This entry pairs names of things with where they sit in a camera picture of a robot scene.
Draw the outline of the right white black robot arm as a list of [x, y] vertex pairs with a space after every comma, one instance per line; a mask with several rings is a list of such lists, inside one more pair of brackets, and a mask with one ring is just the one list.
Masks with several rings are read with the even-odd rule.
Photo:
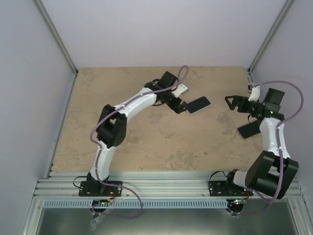
[[229, 195], [250, 188], [281, 199], [298, 172], [299, 164], [291, 159], [284, 140], [285, 117], [279, 112], [284, 94], [283, 91], [270, 88], [263, 102], [260, 102], [260, 88], [255, 87], [249, 97], [225, 97], [231, 110], [247, 113], [257, 120], [255, 126], [249, 124], [249, 127], [260, 131], [263, 143], [261, 154], [248, 171], [234, 169], [228, 173], [224, 189]]

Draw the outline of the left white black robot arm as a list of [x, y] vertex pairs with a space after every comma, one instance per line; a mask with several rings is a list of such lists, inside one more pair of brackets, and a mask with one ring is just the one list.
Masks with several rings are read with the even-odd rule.
[[91, 132], [96, 138], [90, 140], [97, 145], [97, 155], [86, 180], [81, 183], [80, 195], [102, 196], [107, 191], [109, 168], [116, 148], [126, 137], [127, 124], [138, 113], [157, 103], [167, 105], [177, 114], [185, 112], [186, 102], [180, 95], [188, 87], [182, 79], [166, 71], [162, 78], [148, 82], [133, 97], [121, 104], [105, 105], [98, 124]]

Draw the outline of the right circuit board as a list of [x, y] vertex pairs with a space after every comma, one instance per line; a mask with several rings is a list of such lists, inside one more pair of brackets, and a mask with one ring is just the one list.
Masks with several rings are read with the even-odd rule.
[[234, 199], [231, 200], [231, 204], [239, 205], [239, 204], [245, 204], [247, 201], [247, 198], [241, 198], [241, 199]]

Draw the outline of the circuit board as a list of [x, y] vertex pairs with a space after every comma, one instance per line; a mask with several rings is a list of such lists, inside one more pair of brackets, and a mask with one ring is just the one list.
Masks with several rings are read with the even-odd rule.
[[239, 205], [239, 204], [245, 204], [247, 201], [247, 198], [241, 198], [241, 199], [234, 199], [231, 200], [231, 204]]
[[114, 200], [109, 199], [102, 199], [102, 200], [93, 200], [92, 206], [93, 207], [109, 207], [114, 203]]

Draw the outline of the left circuit board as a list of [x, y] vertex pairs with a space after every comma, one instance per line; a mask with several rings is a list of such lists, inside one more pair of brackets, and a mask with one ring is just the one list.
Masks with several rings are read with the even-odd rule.
[[109, 199], [102, 199], [102, 200], [93, 200], [92, 206], [93, 207], [109, 207], [114, 203], [114, 200]]

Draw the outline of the clear plastic bag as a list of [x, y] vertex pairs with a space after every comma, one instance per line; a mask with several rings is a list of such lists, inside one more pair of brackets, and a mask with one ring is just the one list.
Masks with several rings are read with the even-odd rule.
[[92, 220], [90, 221], [90, 230], [94, 231], [101, 222], [102, 222], [102, 215], [93, 213]]

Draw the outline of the right aluminium frame post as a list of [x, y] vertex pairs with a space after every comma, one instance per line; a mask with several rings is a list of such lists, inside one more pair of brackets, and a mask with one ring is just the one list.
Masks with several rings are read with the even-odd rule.
[[275, 34], [277, 33], [278, 29], [280, 28], [281, 24], [283, 23], [284, 19], [288, 15], [294, 3], [295, 3], [295, 0], [286, 0], [284, 2], [283, 7], [279, 11], [279, 14], [277, 15], [276, 19], [274, 20], [258, 52], [256, 53], [254, 59], [252, 60], [249, 68], [246, 70], [249, 75], [252, 75], [254, 69], [256, 68], [257, 64], [261, 60], [262, 56], [264, 55], [265, 51], [267, 50], [268, 46], [270, 45], [271, 41], [273, 40]]

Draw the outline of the aluminium frame post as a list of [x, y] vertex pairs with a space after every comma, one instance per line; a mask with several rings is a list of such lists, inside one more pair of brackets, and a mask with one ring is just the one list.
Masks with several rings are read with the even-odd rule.
[[288, 15], [294, 3], [295, 3], [295, 0], [286, 0], [284, 2], [283, 7], [279, 11], [279, 14], [277, 15], [276, 19], [274, 20], [258, 52], [256, 53], [254, 59], [252, 60], [249, 68], [246, 70], [249, 75], [252, 75], [254, 69], [256, 68], [257, 64], [261, 60], [262, 56], [264, 55], [265, 51], [267, 50], [268, 46], [270, 45], [271, 41], [273, 40], [275, 34], [277, 33], [278, 29], [280, 28], [281, 24], [283, 23], [284, 19]]
[[77, 76], [78, 74], [78, 70], [68, 52], [68, 50], [66, 49], [46, 7], [44, 6], [43, 2], [41, 0], [33, 0], [33, 2], [35, 3], [37, 9], [39, 10], [39, 13], [41, 14], [41, 16], [43, 17], [43, 20], [45, 22], [45, 24], [47, 25], [49, 31], [52, 34], [52, 37], [54, 38], [55, 42], [58, 45], [59, 50], [61, 51], [64, 59], [66, 60], [67, 64], [69, 65], [71, 71], [73, 72], [74, 76]]

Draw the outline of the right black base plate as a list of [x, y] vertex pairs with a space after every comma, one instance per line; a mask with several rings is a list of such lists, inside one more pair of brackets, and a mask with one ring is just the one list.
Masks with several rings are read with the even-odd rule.
[[209, 194], [212, 197], [218, 196], [253, 196], [251, 191], [245, 190], [244, 187], [228, 183], [227, 181], [208, 181]]

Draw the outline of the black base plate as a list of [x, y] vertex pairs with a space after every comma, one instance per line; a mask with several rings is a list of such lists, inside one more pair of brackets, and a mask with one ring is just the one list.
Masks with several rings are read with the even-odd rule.
[[253, 196], [251, 191], [245, 190], [244, 187], [228, 183], [227, 181], [208, 181], [209, 194], [212, 197], [218, 196]]
[[99, 182], [96, 182], [96, 184], [92, 184], [91, 182], [88, 182], [88, 181], [82, 181], [79, 186], [78, 195], [81, 197], [90, 197], [90, 196], [119, 197], [121, 196], [121, 192], [122, 192], [121, 181], [108, 181], [108, 184], [115, 184], [115, 185], [118, 185], [118, 187], [105, 186]]

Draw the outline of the left aluminium frame post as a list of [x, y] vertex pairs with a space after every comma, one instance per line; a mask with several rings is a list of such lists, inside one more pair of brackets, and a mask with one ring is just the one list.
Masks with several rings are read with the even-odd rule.
[[64, 59], [66, 60], [67, 64], [69, 65], [71, 71], [73, 72], [74, 76], [77, 76], [78, 74], [78, 70], [68, 52], [68, 50], [66, 49], [46, 7], [44, 6], [43, 2], [41, 0], [33, 0], [33, 2], [35, 3], [37, 9], [39, 10], [39, 13], [41, 14], [41, 16], [43, 17], [43, 20], [45, 22], [45, 24], [47, 25], [49, 31], [52, 34], [52, 37], [54, 38], [55, 42], [58, 45], [59, 50], [61, 51]]

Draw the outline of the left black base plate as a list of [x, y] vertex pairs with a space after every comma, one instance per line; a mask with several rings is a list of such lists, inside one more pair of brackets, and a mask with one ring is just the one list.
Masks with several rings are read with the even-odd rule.
[[91, 182], [88, 182], [88, 181], [82, 181], [79, 186], [78, 195], [81, 197], [90, 197], [90, 196], [119, 197], [121, 196], [121, 192], [122, 192], [121, 181], [108, 181], [108, 184], [115, 184], [115, 185], [118, 185], [118, 187], [105, 186], [99, 182], [96, 182], [96, 184], [92, 184]]

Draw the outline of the aluminium rail platform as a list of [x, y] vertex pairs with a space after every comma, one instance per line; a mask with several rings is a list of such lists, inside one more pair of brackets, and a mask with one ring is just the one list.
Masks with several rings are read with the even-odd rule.
[[[48, 178], [37, 181], [35, 198], [78, 198], [73, 184], [84, 180], [86, 172], [51, 172]], [[111, 172], [110, 181], [123, 186], [142, 199], [209, 198], [209, 181], [224, 181], [222, 173], [210, 171], [121, 171]]]

